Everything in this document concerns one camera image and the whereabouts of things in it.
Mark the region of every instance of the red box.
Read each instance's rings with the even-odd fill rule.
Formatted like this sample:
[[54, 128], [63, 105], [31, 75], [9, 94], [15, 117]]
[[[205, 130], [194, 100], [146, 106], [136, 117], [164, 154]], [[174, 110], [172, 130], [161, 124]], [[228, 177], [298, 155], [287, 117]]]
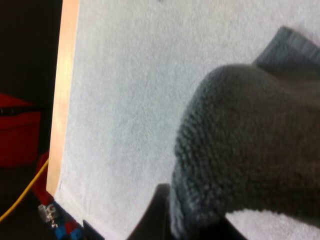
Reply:
[[[29, 102], [0, 94], [0, 108], [32, 106]], [[30, 165], [37, 160], [40, 112], [0, 116], [0, 167]]]

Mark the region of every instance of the fabric texture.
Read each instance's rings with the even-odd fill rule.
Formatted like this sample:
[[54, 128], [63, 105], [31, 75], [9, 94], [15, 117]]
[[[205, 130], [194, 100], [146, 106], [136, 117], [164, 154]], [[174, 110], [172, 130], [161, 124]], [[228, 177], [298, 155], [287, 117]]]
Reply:
[[282, 25], [319, 44], [319, 9], [318, 0], [79, 0], [55, 200], [106, 239], [126, 239], [156, 186], [171, 182], [181, 117], [205, 75], [251, 64]]
[[170, 217], [177, 239], [200, 239], [202, 229], [243, 209], [317, 223], [319, 96], [320, 49], [286, 27], [253, 65], [206, 76], [176, 139]]

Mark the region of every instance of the gray towel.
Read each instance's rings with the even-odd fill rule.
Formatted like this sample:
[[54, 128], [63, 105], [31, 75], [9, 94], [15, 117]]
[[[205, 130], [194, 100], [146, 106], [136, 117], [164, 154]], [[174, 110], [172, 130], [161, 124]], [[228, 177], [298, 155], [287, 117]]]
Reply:
[[178, 130], [171, 231], [197, 239], [236, 210], [320, 217], [320, 49], [280, 28], [253, 65], [207, 75]]

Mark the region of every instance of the white surface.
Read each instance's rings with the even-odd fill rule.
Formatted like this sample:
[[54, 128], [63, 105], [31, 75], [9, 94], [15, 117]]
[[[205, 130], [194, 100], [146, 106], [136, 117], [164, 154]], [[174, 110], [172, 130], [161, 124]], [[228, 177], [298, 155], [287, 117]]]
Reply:
[[[281, 25], [320, 43], [320, 1], [80, 0], [57, 202], [106, 239], [125, 239], [155, 186], [170, 182], [199, 82], [219, 65], [252, 62]], [[279, 217], [234, 217], [252, 240], [286, 239], [259, 235], [259, 220], [291, 231]]]

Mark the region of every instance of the blue object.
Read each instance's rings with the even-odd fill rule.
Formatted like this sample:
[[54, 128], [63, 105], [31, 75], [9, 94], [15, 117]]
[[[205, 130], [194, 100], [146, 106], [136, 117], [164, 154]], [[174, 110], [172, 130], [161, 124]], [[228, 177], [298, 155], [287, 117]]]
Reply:
[[64, 240], [64, 239], [67, 239], [68, 238], [68, 234], [67, 234], [67, 231], [66, 231], [66, 228], [65, 226], [60, 226], [58, 227], [55, 231], [55, 236], [58, 240]]
[[76, 228], [70, 233], [70, 237], [72, 240], [82, 240], [84, 238], [84, 235], [79, 228]]

